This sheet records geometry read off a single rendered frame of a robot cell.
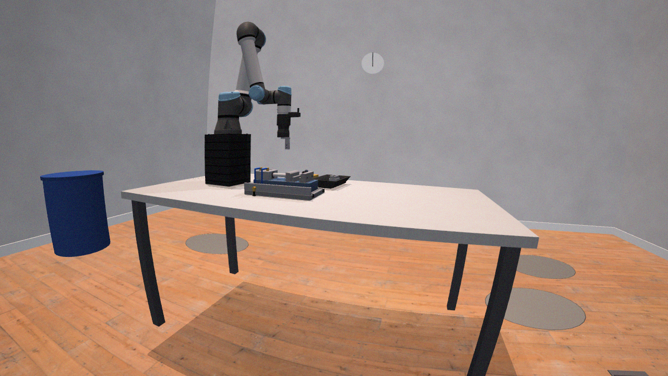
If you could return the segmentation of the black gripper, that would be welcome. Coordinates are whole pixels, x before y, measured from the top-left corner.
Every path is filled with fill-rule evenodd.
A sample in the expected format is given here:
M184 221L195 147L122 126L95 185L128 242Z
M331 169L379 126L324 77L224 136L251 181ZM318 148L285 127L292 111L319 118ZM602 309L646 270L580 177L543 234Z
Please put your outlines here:
M291 105L278 105L277 107L277 137L285 139L285 149L290 149L290 132L291 117L301 117L299 109L297 112L291 112Z

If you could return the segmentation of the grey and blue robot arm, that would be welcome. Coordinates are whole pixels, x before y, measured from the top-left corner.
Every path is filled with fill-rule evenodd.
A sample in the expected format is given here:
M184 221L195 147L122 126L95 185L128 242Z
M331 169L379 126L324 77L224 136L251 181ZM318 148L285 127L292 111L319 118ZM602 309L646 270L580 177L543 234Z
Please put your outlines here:
M252 99L258 104L291 105L291 87L280 86L274 91L265 89L257 56L266 43L264 32L255 24L244 22L237 28L236 35L243 51L236 90L219 94L214 135L241 134L239 117L246 117L252 112Z

